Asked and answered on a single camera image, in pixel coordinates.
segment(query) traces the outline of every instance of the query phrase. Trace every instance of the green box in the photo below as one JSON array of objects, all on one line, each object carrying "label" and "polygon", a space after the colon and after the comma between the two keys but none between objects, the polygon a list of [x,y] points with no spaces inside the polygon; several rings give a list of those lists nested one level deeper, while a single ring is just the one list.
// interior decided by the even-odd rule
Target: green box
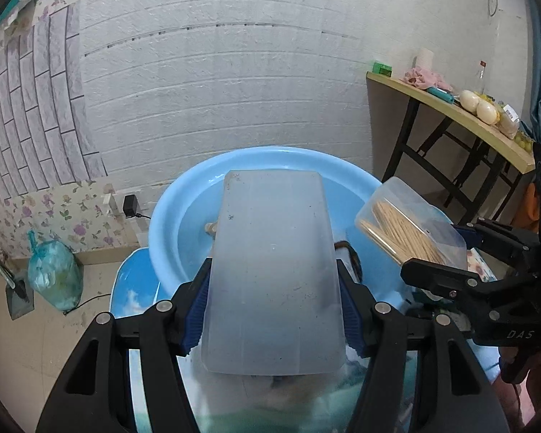
[{"label": "green box", "polygon": [[393,68],[390,65],[385,65],[381,62],[375,62],[373,65],[373,73],[378,73],[379,75],[391,77],[391,73],[393,73]]}]

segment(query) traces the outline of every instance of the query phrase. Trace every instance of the blue gripper pad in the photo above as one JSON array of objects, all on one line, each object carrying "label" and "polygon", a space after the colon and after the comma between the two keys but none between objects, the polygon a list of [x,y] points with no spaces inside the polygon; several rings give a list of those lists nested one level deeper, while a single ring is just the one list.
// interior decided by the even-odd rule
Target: blue gripper pad
[{"label": "blue gripper pad", "polygon": [[204,311],[208,298],[208,283],[211,276],[208,275],[202,282],[196,298],[185,317],[185,335],[180,342],[180,348],[184,356],[190,353],[191,348],[196,347],[202,335],[202,324],[204,322]]},{"label": "blue gripper pad", "polygon": [[340,277],[339,286],[341,289],[341,306],[343,308],[344,336],[349,347],[354,348],[359,356],[363,357],[362,354],[365,352],[363,320]]}]

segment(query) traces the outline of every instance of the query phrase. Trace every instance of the blue plastic tub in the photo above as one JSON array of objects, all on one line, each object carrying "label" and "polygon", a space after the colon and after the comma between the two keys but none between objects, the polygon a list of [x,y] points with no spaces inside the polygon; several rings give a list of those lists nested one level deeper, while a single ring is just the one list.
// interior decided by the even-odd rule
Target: blue plastic tub
[{"label": "blue plastic tub", "polygon": [[410,288],[399,267],[353,223],[355,215],[381,185],[357,166],[329,154],[284,146],[263,146],[215,156],[182,174],[160,198],[149,231],[150,258],[166,294],[190,281],[206,258],[212,238],[204,231],[218,218],[223,179],[230,170],[292,169],[321,174],[333,234],[346,238],[361,259],[364,284],[379,301],[403,309]]}]

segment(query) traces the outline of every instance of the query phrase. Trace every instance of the wooden table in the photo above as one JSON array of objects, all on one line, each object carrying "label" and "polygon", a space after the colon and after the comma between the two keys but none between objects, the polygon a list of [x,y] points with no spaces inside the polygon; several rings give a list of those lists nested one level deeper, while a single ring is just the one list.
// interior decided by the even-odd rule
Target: wooden table
[{"label": "wooden table", "polygon": [[[535,169],[535,159],[532,153],[527,153],[517,143],[499,132],[496,127],[492,127],[481,122],[477,117],[469,114],[469,112],[461,109],[457,105],[449,104],[436,96],[430,95],[426,91],[422,91],[421,89],[408,85],[407,83],[404,83],[396,78],[389,78],[388,76],[369,72],[367,73],[367,79],[381,83],[385,86],[389,86],[390,88],[395,89],[396,91],[399,91],[409,97],[409,103],[407,106],[407,112],[405,113],[405,118],[403,120],[403,125],[401,126],[401,131],[399,132],[399,137],[397,138],[397,143],[395,144],[395,148],[391,154],[391,159],[389,160],[385,174],[382,177],[382,182],[385,182],[395,174],[399,161],[401,160],[403,153],[405,153],[407,156],[411,157],[411,159],[417,162],[423,169],[425,169],[425,171],[437,179],[437,181],[447,189],[450,195],[452,195],[465,207],[466,212],[460,222],[467,223],[471,221],[479,211],[479,208],[495,185],[495,182],[497,181],[497,178],[499,177],[506,162],[514,166],[519,174],[514,183],[508,182],[509,186],[511,186],[511,190],[503,201],[500,210],[502,210],[502,207],[504,207],[509,198],[511,198],[511,194],[519,182],[521,175]],[[445,115],[445,120],[439,127],[437,127],[436,131],[433,132],[431,137],[429,137],[427,140],[433,138],[434,141],[436,141],[438,137],[445,134],[447,127],[453,121],[476,135],[476,146],[474,145],[473,147],[469,147],[462,141],[457,141],[458,139],[454,138],[453,135],[449,135],[452,139],[457,141],[457,143],[463,146],[463,148],[466,148],[470,152],[468,163],[470,161],[471,163],[478,164],[478,162],[483,160],[483,162],[489,166],[487,177],[483,181],[483,184],[479,188],[479,191],[473,200],[468,198],[460,190],[462,183],[457,184],[451,182],[443,173],[441,173],[424,158],[424,154],[423,156],[419,154],[420,151],[426,153],[434,141],[426,141],[427,145],[423,144],[417,151],[407,145],[407,141],[411,134],[411,130],[413,129],[415,118],[417,117],[417,112],[421,103],[426,104]],[[492,162],[488,162],[485,159],[482,159],[482,157],[478,159],[476,156],[477,148],[486,145],[491,147],[496,152],[495,158]],[[467,169],[468,177],[470,172],[467,163],[464,169]]]}]

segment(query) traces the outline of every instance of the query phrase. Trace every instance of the tiled floor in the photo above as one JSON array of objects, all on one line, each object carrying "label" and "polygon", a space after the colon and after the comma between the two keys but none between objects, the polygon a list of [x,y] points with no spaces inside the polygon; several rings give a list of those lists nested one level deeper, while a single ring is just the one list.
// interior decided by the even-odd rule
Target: tiled floor
[{"label": "tiled floor", "polygon": [[[82,301],[110,293],[120,263],[84,267]],[[12,321],[0,277],[0,399],[20,427],[35,431],[44,402],[72,348],[109,297],[94,299],[67,316],[35,294],[35,309]]]}]

